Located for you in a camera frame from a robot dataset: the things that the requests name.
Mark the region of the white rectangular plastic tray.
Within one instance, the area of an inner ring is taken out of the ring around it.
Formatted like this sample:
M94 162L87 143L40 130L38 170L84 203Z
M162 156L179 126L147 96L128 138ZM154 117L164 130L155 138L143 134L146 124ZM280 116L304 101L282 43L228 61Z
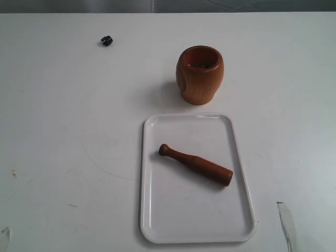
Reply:
M170 148L232 170L228 186L159 155ZM220 113L158 114L143 125L140 228L155 244L235 243L256 218L230 119Z

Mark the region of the dark wooden pestle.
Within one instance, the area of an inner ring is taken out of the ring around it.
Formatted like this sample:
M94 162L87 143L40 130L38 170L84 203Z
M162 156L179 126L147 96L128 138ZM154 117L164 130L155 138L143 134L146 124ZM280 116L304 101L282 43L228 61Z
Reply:
M162 144L159 148L159 155L172 158L189 170L206 177L223 186L228 186L232 180L234 172L202 157L185 154L170 148L167 144Z

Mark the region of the clear tape strip left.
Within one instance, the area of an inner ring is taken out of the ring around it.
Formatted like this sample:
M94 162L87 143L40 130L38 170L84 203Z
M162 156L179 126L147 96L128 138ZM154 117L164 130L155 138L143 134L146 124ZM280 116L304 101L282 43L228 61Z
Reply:
M12 231L10 227L5 227L0 235L0 252L7 252L11 240Z

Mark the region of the clear tape strip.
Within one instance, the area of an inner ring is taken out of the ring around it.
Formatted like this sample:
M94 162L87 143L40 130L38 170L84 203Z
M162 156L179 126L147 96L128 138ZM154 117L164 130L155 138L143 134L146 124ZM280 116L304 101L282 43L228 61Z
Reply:
M11 240L12 231L10 227L5 227L0 235L0 252L7 252Z
M284 202L277 202L278 213L280 222L287 243L289 252L295 252L297 250L297 233L293 222L292 214L287 205Z

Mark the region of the small black plastic clip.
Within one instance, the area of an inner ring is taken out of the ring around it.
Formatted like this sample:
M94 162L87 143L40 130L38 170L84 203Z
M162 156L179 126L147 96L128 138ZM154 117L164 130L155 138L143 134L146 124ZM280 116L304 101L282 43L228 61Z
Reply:
M100 39L101 44L105 47L110 46L113 43L113 38L111 36L104 36Z

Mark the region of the wooden mortar cup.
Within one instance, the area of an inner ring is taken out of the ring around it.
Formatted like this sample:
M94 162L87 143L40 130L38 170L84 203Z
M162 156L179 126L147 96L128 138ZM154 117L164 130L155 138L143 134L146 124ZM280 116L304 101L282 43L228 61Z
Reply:
M209 103L223 77L223 57L210 46L198 45L184 50L176 64L176 82L181 96L193 105Z

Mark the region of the clear tape strip right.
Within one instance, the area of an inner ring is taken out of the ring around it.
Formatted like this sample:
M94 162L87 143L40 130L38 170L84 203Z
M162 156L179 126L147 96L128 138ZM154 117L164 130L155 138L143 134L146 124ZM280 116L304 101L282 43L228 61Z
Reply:
M295 252L297 250L297 233L293 222L292 214L287 205L284 202L277 202L278 213L280 222L287 243L289 252Z

